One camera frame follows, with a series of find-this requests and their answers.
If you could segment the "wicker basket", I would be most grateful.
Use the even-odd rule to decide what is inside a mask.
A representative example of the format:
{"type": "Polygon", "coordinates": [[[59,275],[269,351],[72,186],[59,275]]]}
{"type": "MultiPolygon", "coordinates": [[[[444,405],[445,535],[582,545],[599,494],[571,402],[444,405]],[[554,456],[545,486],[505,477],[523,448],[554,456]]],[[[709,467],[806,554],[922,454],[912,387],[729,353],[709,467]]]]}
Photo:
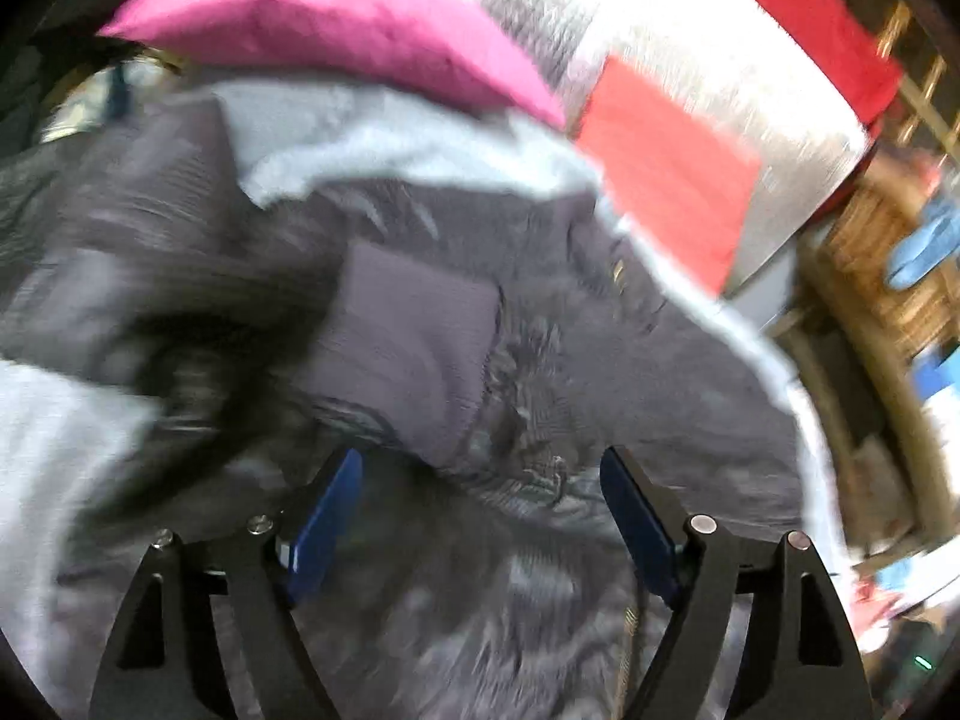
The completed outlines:
{"type": "Polygon", "coordinates": [[[823,243],[828,259],[856,291],[901,353],[958,340],[958,266],[938,263],[911,286],[893,286],[893,251],[919,231],[929,200],[924,166],[879,151],[823,243]]]}

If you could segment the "blue cloth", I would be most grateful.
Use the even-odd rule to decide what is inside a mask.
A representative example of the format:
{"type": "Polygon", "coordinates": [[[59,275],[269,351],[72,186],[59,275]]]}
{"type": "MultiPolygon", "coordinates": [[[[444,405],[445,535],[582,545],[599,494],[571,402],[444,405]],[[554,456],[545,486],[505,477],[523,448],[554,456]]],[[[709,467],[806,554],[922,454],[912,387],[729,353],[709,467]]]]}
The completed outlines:
{"type": "Polygon", "coordinates": [[[958,199],[937,193],[923,206],[918,229],[890,252],[885,283],[895,291],[913,288],[950,257],[957,257],[958,239],[958,199]]]}

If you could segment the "red blanket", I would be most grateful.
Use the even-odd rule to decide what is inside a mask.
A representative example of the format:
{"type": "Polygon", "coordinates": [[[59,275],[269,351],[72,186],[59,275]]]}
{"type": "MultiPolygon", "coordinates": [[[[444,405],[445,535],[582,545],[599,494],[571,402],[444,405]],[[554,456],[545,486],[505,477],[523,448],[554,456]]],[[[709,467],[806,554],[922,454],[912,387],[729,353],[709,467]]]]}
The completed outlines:
{"type": "Polygon", "coordinates": [[[877,41],[843,0],[755,0],[828,76],[867,130],[896,98],[903,70],[878,54],[877,41]]]}

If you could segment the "grey bed sheet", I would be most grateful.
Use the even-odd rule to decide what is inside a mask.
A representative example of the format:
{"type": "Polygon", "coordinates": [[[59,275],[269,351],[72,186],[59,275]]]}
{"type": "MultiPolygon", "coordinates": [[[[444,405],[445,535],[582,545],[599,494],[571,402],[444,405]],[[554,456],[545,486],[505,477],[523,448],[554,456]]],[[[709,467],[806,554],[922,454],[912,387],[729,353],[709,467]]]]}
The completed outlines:
{"type": "MultiPolygon", "coordinates": [[[[194,99],[215,99],[223,109],[239,185],[245,196],[260,206],[275,200],[306,199],[325,184],[358,181],[363,177],[416,185],[450,185],[477,192],[505,192],[537,202],[550,202],[574,193],[590,197],[597,220],[605,231],[630,245],[661,291],[703,330],[724,341],[757,374],[776,405],[796,423],[797,463],[802,483],[799,525],[775,538],[757,538],[732,532],[714,515],[704,513],[743,538],[776,541],[791,530],[804,532],[822,559],[846,611],[850,585],[838,572],[838,515],[827,494],[822,433],[811,400],[800,388],[793,366],[734,309],[711,298],[698,286],[656,244],[649,232],[615,210],[612,195],[602,187],[597,167],[568,140],[516,112],[464,114],[382,86],[347,80],[277,80],[257,75],[217,76],[205,85],[169,94],[123,121],[67,138],[93,137],[110,127],[153,114],[161,107],[194,99]]],[[[322,589],[332,575],[338,546],[355,520],[364,493],[366,452],[347,442],[336,445],[324,460],[338,449],[361,452],[363,484],[347,530],[337,539],[331,567],[317,590],[322,589]]],[[[602,500],[607,507],[604,493],[602,500]]],[[[607,510],[617,528],[612,512],[608,507],[607,510]]],[[[619,528],[617,533],[625,546],[619,528]]],[[[630,613],[626,618],[626,627],[636,637],[638,647],[631,657],[630,668],[617,679],[617,707],[607,718],[628,718],[626,707],[630,706],[647,668],[651,667],[670,621],[669,608],[643,587],[631,557],[630,566],[641,595],[649,606],[661,613],[662,621],[657,629],[650,631],[643,628],[638,613],[630,613]]],[[[262,715],[245,669],[228,598],[213,596],[210,603],[229,694],[235,704],[233,718],[267,718],[262,715]]],[[[751,609],[750,596],[739,595],[734,600],[718,666],[695,718],[729,718],[727,704],[736,682],[751,609]]],[[[5,717],[91,718],[88,715],[91,697],[93,691],[82,715],[67,717],[60,713],[29,676],[25,663],[14,653],[2,628],[2,712],[5,717]]]]}

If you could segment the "clear plastic bag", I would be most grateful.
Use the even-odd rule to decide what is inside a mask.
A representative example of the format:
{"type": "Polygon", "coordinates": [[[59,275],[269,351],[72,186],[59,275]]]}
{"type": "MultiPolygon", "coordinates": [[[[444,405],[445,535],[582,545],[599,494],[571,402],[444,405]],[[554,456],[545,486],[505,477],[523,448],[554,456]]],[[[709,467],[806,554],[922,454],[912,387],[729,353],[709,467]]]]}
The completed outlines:
{"type": "Polygon", "coordinates": [[[98,70],[53,106],[39,125],[36,142],[55,142],[123,121],[163,96],[181,75],[181,67],[163,62],[158,55],[139,55],[98,70]]]}

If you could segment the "magenta pillow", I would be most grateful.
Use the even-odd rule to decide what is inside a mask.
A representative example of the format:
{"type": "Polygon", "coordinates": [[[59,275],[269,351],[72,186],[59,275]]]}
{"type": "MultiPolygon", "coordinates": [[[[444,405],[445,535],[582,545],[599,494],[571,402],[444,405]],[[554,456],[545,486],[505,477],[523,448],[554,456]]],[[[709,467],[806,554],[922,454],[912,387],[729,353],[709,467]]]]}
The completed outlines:
{"type": "Polygon", "coordinates": [[[99,32],[202,65],[333,68],[565,123],[532,59],[469,0],[127,0],[99,32]]]}

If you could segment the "red cushion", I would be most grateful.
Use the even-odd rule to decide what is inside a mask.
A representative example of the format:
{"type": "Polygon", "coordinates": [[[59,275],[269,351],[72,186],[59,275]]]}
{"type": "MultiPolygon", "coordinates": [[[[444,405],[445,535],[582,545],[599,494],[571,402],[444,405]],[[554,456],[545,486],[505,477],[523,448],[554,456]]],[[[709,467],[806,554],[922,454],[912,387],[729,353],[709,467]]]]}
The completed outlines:
{"type": "Polygon", "coordinates": [[[706,293],[722,293],[760,177],[760,156],[608,59],[576,143],[604,170],[613,206],[656,239],[706,293]]]}

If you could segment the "silver foil insulation mat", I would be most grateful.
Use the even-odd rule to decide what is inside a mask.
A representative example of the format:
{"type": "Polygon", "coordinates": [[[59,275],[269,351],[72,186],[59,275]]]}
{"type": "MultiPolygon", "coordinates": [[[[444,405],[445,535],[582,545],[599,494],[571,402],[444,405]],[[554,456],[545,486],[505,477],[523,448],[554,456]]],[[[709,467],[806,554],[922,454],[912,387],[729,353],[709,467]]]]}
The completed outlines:
{"type": "Polygon", "coordinates": [[[473,1],[527,50],[570,119],[613,57],[757,149],[760,178],[731,289],[760,271],[866,154],[854,110],[755,0],[473,1]]]}

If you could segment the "black puffer jacket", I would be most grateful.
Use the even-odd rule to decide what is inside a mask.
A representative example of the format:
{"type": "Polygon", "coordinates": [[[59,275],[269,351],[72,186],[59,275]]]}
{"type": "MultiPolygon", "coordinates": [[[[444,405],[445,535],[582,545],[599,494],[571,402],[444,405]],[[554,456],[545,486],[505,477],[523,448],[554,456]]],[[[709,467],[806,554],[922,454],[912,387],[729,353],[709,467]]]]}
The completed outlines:
{"type": "Polygon", "coordinates": [[[86,709],[153,533],[234,532],[366,452],[296,621],[350,718],[607,718],[657,629],[609,445],[732,532],[799,525],[797,427],[584,193],[242,192],[215,99],[2,166],[2,628],[86,709]]]}

